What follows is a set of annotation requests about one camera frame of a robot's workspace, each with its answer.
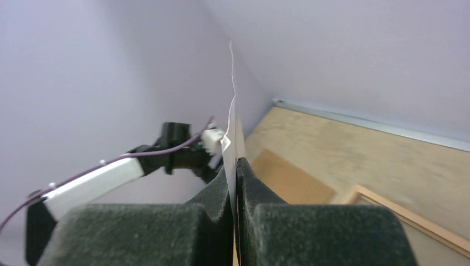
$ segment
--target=lavender wall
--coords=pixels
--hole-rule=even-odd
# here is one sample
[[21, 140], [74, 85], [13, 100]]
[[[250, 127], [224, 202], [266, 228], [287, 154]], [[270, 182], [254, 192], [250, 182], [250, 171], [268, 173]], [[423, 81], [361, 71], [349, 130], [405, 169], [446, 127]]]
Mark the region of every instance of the lavender wall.
[[[164, 121], [226, 127], [229, 39], [197, 1], [9, 1], [0, 4], [0, 217], [26, 195], [158, 137]], [[235, 54], [247, 131], [270, 95]], [[182, 202], [188, 171], [120, 188], [102, 202]], [[22, 264], [23, 214], [0, 237]]]
[[470, 2], [204, 0], [276, 97], [470, 141]]

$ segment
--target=paper sheet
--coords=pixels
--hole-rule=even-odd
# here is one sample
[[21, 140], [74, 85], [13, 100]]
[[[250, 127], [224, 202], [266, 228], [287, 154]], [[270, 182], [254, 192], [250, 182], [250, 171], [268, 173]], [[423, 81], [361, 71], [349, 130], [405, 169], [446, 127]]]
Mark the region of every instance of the paper sheet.
[[228, 126], [224, 138], [221, 140], [222, 158], [225, 174], [227, 176], [228, 193], [230, 196], [230, 205], [232, 207], [232, 216], [235, 224], [237, 224], [237, 176], [236, 164], [240, 157], [245, 157], [245, 140], [243, 136], [242, 123], [237, 114], [237, 92], [235, 89], [235, 81], [233, 77], [233, 50], [232, 42], [229, 44], [232, 53], [232, 85], [233, 98], [228, 111]]

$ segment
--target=purple cable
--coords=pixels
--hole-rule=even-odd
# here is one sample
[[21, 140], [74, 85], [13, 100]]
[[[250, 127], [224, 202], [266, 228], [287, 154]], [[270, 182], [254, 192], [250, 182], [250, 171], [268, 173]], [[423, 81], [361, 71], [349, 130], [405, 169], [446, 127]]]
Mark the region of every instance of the purple cable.
[[[113, 162], [116, 162], [116, 161], [119, 161], [119, 160], [122, 160], [122, 159], [126, 159], [126, 158], [135, 158], [135, 157], [141, 157], [141, 156], [152, 156], [152, 155], [162, 155], [162, 154], [169, 154], [170, 152], [174, 152], [174, 151], [177, 151], [177, 150], [180, 150], [184, 147], [187, 147], [188, 145], [192, 144], [193, 142], [197, 141], [202, 133], [204, 133], [204, 131], [207, 129], [207, 127], [209, 126], [210, 123], [212, 123], [214, 117], [211, 116], [210, 119], [209, 119], [209, 122], [207, 122], [206, 126], [204, 127], [204, 129], [202, 129], [201, 132], [195, 134], [192, 138], [190, 138], [189, 140], [183, 142], [182, 144], [178, 145], [178, 146], [175, 146], [173, 148], [170, 148], [170, 149], [167, 149], [167, 150], [162, 150], [162, 151], [149, 151], [149, 152], [136, 152], [134, 154], [123, 154], [119, 157], [116, 157], [114, 159], [111, 159], [109, 161], [106, 161], [106, 163], [102, 164], [102, 165], [97, 165], [95, 167], [92, 167], [86, 171], [83, 171], [65, 181], [62, 181], [61, 183], [58, 183], [56, 185], [56, 187], [49, 187], [48, 189], [46, 190], [42, 190], [34, 195], [32, 195], [31, 197], [29, 197], [23, 204], [21, 204], [20, 206], [18, 206], [12, 213], [10, 213], [10, 215], [7, 216], [7, 218], [2, 222], [2, 224], [0, 224], [0, 234], [2, 233], [2, 230], [5, 228], [5, 225], [8, 223], [8, 221], [11, 220], [11, 218], [13, 218], [13, 216], [15, 216], [15, 214], [17, 214], [22, 208], [26, 207], [30, 202], [36, 200], [37, 198], [39, 197], [42, 197], [44, 196], [45, 194], [51, 192], [52, 190], [55, 190], [71, 181], [74, 181], [76, 180], [77, 178], [81, 177], [81, 176], [84, 176], [88, 173], [91, 173], [95, 170], [98, 170], [100, 168], [102, 168], [103, 166], [106, 166], [110, 163], [113, 163]], [[8, 266], [6, 264], [4, 264], [1, 260], [0, 260], [0, 266]]]

